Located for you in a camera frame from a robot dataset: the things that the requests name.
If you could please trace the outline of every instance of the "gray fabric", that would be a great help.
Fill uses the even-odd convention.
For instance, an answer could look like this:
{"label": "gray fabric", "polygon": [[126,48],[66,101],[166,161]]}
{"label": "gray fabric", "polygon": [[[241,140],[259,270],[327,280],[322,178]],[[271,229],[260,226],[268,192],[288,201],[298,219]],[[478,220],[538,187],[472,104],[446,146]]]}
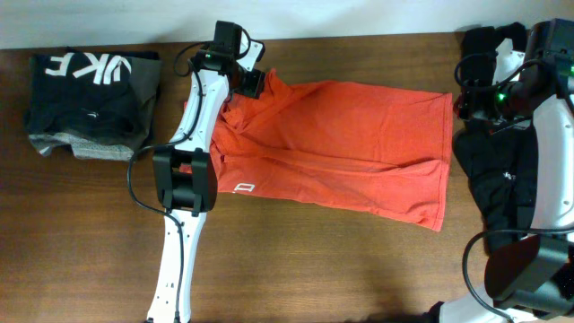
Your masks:
{"label": "gray fabric", "polygon": [[47,157],[52,149],[69,145],[74,156],[79,159],[102,159],[112,161],[128,161],[134,150],[122,145],[96,144],[75,135],[57,133],[53,135],[29,135],[30,142],[38,153]]}
{"label": "gray fabric", "polygon": [[142,104],[139,118],[140,124],[145,125],[145,132],[134,138],[128,146],[132,150],[139,148],[145,138],[150,134],[153,118],[153,107],[157,99],[157,89],[160,84],[161,61],[150,59],[131,58],[132,74],[129,82],[135,96]]}

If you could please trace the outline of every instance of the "orange t-shirt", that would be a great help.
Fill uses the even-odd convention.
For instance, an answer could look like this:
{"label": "orange t-shirt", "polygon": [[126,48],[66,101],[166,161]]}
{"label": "orange t-shirt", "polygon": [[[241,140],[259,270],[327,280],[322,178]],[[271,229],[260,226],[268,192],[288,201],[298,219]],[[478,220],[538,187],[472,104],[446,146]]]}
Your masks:
{"label": "orange t-shirt", "polygon": [[259,100],[236,95],[213,131],[220,192],[370,212],[439,231],[452,138],[451,94],[271,71]]}

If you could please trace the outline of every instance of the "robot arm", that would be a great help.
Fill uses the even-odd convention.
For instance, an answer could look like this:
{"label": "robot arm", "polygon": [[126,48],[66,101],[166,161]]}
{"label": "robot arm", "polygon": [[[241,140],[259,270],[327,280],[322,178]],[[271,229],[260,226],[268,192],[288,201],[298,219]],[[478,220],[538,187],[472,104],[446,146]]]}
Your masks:
{"label": "robot arm", "polygon": [[[147,322],[188,322],[191,319],[191,277],[199,234],[207,212],[217,197],[217,178],[209,155],[215,121],[230,93],[258,98],[265,73],[253,66],[265,52],[263,43],[249,38],[238,25],[217,22],[213,42],[196,53],[190,64],[192,86],[187,109],[171,143],[153,155],[158,198],[181,226],[165,218],[165,240],[160,274]],[[191,166],[192,174],[178,172],[181,165]],[[183,249],[183,275],[179,295],[180,318],[176,312],[178,279]]]}
{"label": "robot arm", "polygon": [[[517,82],[501,83],[494,93],[502,98],[499,117],[532,116],[538,143],[537,198],[529,232],[534,235],[493,252],[484,286],[476,290],[514,322],[574,317],[573,34],[574,22],[556,19],[537,24],[525,61],[538,63],[525,69]],[[541,231],[562,229],[569,233]],[[506,321],[470,294],[442,305],[439,314],[440,323]]]}

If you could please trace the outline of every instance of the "wooden table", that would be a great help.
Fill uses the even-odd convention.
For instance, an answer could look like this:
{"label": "wooden table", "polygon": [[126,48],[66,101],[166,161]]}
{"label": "wooden table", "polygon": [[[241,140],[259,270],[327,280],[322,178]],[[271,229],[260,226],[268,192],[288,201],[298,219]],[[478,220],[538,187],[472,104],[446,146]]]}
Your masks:
{"label": "wooden table", "polygon": [[[457,93],[457,36],[269,40],[259,67],[275,67],[287,83],[334,79]],[[153,121],[158,142],[173,134],[189,93],[189,79],[171,71],[184,46],[113,48],[156,50],[165,62]],[[44,158],[23,129],[28,58],[58,52],[0,51],[0,321],[141,322],[157,283],[163,220],[131,201],[125,163],[80,161],[64,150]],[[135,178],[137,194],[159,205],[150,156],[135,165]],[[372,214],[221,194],[197,251],[194,321],[358,320],[461,297],[463,248],[483,225],[455,158],[447,201],[436,233]],[[476,282],[484,260],[476,248]]]}

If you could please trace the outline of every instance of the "black fabric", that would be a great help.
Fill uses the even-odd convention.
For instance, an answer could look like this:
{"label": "black fabric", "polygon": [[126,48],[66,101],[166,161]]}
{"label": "black fabric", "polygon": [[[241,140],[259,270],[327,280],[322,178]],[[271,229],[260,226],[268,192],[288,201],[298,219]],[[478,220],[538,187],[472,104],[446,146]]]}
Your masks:
{"label": "black fabric", "polygon": [[[520,23],[494,29],[483,27],[467,31],[462,42],[462,57],[493,52],[506,38],[514,50],[526,50],[526,29]],[[474,57],[461,66],[461,80],[474,85],[490,85],[496,66],[486,57]],[[488,110],[492,95],[477,97],[477,106]],[[465,131],[453,144],[454,154],[469,178],[474,201],[481,211],[486,229],[530,227],[536,200],[538,149],[533,127],[526,130],[508,127],[491,133],[493,126],[482,120],[465,122]],[[487,251],[510,244],[517,235],[486,238]]]}
{"label": "black fabric", "polygon": [[[494,29],[482,27],[465,33],[462,42],[462,56],[494,52],[504,39],[512,39],[514,50],[526,51],[526,28],[514,22],[508,26]],[[491,84],[494,77],[495,65],[487,57],[474,57],[463,64],[460,69],[461,80],[480,80],[481,83]]]}
{"label": "black fabric", "polygon": [[[473,126],[456,138],[454,153],[469,178],[471,193],[486,228],[529,228],[536,200],[535,130],[532,127],[508,129],[490,135]],[[486,239],[487,249],[492,253],[518,238],[516,235],[490,236]]]}
{"label": "black fabric", "polygon": [[[141,144],[149,133],[149,109],[155,102],[157,77],[148,76],[142,69],[144,59],[157,60],[154,52],[110,52],[112,57],[125,54],[130,64],[119,64],[120,78],[105,84],[95,82],[96,73],[75,77],[74,72],[91,65],[84,53],[73,52],[65,75],[54,76],[46,69],[58,70],[61,63],[52,57],[35,55],[30,60],[32,95],[30,110],[25,116],[26,130],[31,135],[67,133],[80,136],[97,144],[122,144],[131,148]],[[104,53],[93,54],[100,59]],[[144,74],[148,80],[133,80],[132,75]],[[153,90],[142,90],[145,82],[153,83]]]}

